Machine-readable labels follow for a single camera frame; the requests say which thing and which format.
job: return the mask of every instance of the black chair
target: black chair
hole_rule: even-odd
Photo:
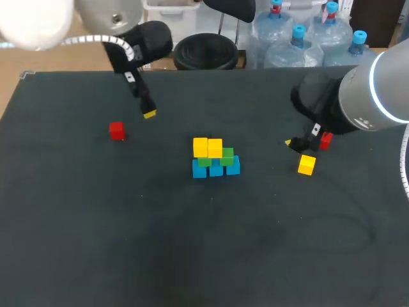
[[[240,20],[252,22],[256,13],[254,0],[204,0],[222,12],[219,33],[201,33],[186,37],[174,48],[174,65],[178,70],[234,69],[238,61],[237,41]],[[220,35],[224,14],[237,18],[236,42]]]

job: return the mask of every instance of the green cube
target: green cube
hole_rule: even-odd
[[[210,158],[197,158],[200,168],[209,168],[212,166],[212,160]]]
[[[220,159],[221,166],[233,166],[234,152],[232,148],[223,148],[223,158]]]

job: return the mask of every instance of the yellow cube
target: yellow cube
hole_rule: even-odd
[[[209,139],[208,158],[223,158],[223,140]]]
[[[298,172],[300,174],[311,176],[313,174],[315,160],[316,158],[314,157],[310,157],[308,155],[302,155],[300,165],[298,167]]]
[[[193,139],[193,157],[207,158],[207,138]]]

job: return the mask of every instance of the wooden floor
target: wooden floor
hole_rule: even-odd
[[[86,30],[75,16],[69,35],[85,34]],[[0,50],[0,55],[0,116],[13,95],[20,73],[25,70],[38,72],[112,70],[100,43],[56,47],[41,52]]]

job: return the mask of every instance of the toy block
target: toy block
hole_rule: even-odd
[[[226,166],[226,175],[240,175],[240,160],[237,155],[233,158],[233,166]]]
[[[208,157],[209,158],[223,158],[223,140],[209,139],[208,140]]]
[[[324,132],[321,138],[320,149],[327,150],[332,140],[332,133]]]
[[[300,174],[309,175],[313,174],[314,165],[316,158],[310,157],[308,155],[302,155],[300,165],[298,167],[298,172]]]
[[[207,138],[194,138],[193,139],[193,157],[195,158],[207,158]]]
[[[209,168],[212,166],[212,160],[210,158],[198,158],[197,161],[200,168]]]
[[[223,166],[220,165],[220,159],[212,159],[212,166],[209,167],[211,177],[223,176]]]
[[[206,178],[207,177],[207,169],[201,168],[197,159],[192,160],[192,172],[193,178]]]
[[[233,166],[234,163],[233,148],[223,148],[223,158],[220,159],[221,166]]]
[[[125,129],[123,122],[110,123],[109,134],[114,141],[123,141],[125,139]]]

